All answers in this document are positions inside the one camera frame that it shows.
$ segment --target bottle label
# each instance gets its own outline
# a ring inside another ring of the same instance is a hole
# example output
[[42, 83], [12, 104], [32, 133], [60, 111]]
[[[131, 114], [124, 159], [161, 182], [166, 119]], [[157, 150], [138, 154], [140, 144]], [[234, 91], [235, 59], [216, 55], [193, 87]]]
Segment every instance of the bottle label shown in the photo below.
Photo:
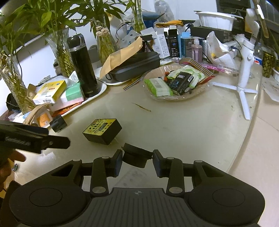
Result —
[[254, 57], [254, 63], [258, 65], [263, 65], [263, 60], [258, 57]]

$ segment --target barcode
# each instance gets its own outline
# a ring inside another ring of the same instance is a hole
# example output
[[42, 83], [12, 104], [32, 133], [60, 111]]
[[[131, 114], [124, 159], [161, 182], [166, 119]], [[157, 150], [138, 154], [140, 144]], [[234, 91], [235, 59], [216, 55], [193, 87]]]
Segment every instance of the barcode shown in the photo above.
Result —
[[190, 76], [188, 82], [190, 82], [193, 78], [194, 78], [193, 76]]
[[162, 86], [158, 83], [158, 81], [153, 81], [153, 85], [155, 88], [162, 88]]

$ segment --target plastic wrapped plate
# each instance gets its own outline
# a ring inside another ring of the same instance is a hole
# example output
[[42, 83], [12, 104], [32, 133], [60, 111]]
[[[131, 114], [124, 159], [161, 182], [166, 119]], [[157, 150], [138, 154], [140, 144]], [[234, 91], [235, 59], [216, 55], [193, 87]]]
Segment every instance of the plastic wrapped plate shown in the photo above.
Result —
[[151, 79], [151, 78], [164, 78], [165, 77], [165, 72], [170, 72], [170, 71], [174, 71], [177, 69], [180, 69], [182, 67], [184, 67], [185, 65], [179, 65], [179, 64], [171, 64], [171, 65], [165, 65], [165, 66], [161, 66], [159, 68], [153, 69], [149, 72], [146, 72], [145, 74], [143, 74], [142, 78], [141, 78], [141, 83], [144, 87], [145, 93], [150, 96], [153, 99], [156, 100], [170, 100], [170, 101], [179, 101], [179, 100], [186, 100], [192, 97], [195, 97], [196, 95], [208, 90], [211, 86], [209, 83], [205, 83], [202, 85], [197, 85], [195, 87], [195, 89], [184, 93], [183, 95], [173, 95], [173, 96], [159, 96], [156, 97], [148, 88], [148, 86], [144, 83], [144, 79]]

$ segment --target black box with yellow label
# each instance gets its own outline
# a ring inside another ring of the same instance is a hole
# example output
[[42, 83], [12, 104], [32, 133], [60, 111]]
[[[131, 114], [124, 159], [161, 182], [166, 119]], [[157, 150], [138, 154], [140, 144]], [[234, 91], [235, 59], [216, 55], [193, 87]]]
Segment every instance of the black box with yellow label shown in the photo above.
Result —
[[83, 134], [89, 141], [109, 145], [121, 129], [116, 119], [96, 119]]

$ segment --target finger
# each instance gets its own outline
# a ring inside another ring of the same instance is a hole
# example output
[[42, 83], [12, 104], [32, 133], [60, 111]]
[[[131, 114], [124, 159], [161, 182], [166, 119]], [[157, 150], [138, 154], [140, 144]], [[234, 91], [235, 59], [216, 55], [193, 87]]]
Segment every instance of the finger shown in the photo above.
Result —
[[11, 175], [11, 167], [9, 162], [6, 162], [0, 168], [0, 183], [3, 183], [9, 175]]
[[9, 156], [9, 159], [11, 161], [15, 161], [15, 160], [18, 160], [18, 161], [21, 161], [21, 162], [24, 162], [26, 160], [26, 157], [19, 153], [18, 151], [14, 151], [10, 156]]

